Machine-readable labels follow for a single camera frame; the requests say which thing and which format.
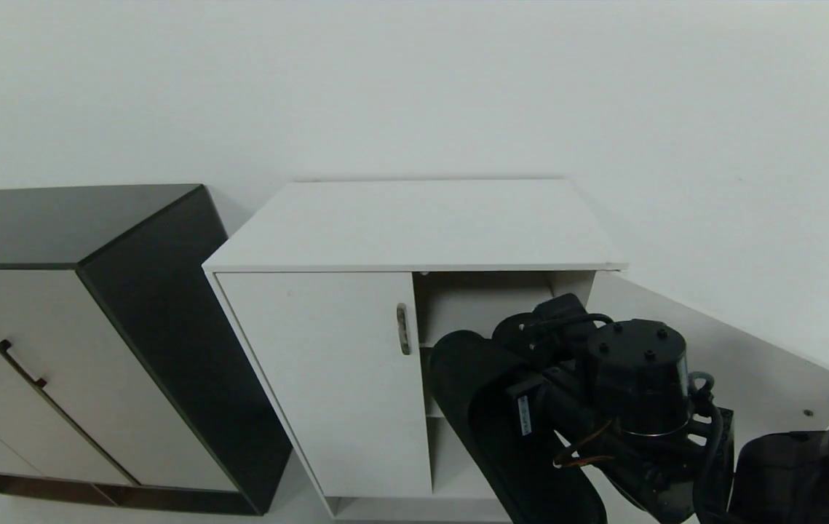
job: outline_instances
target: cabinet base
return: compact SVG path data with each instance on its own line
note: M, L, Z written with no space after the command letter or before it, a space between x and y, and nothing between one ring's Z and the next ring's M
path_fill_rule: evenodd
M235 491L184 490L16 477L0 474L0 493L63 503L189 513L261 515Z

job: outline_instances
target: label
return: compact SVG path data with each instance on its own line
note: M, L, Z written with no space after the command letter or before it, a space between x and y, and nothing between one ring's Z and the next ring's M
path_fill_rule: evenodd
M531 434L531 408L527 395L517 399L517 415L521 420L521 437L527 437Z

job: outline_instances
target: cabinet door handle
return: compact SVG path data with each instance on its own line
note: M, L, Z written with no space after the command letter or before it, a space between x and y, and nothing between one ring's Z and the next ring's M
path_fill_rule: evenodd
M401 343L401 354L411 354L411 344L408 341L408 309L404 304L398 304L394 309L394 315L398 321L398 342Z
M19 362L16 362L15 358L12 358L12 355L9 354L9 348L12 348L12 343L9 342L7 339L2 339L2 341L0 341L0 351L1 355L4 355L4 360L7 361L9 365L11 365L12 368L16 370L16 373L19 373L19 375L21 375L21 377L27 379L27 381L32 382L32 384L35 384L35 386L39 389L44 388L45 385L49 382L42 377L32 378L32 375L29 375L28 372L25 371L23 366L19 365Z

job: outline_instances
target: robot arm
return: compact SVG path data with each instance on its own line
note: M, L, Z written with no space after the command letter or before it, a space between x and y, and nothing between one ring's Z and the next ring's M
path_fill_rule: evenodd
M437 404L516 524L604 522L588 465L661 524L694 513L702 524L807 523L804 494L824 483L807 455L824 441L829 456L823 432L752 441L735 477L734 412L714 404L710 374L689 372L683 336L589 313L574 295L503 319L491 339L444 336L429 368Z

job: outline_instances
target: black cabinet top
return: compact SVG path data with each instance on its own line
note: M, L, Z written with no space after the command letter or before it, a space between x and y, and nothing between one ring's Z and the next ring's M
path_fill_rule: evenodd
M0 266L68 268L198 183L0 190Z

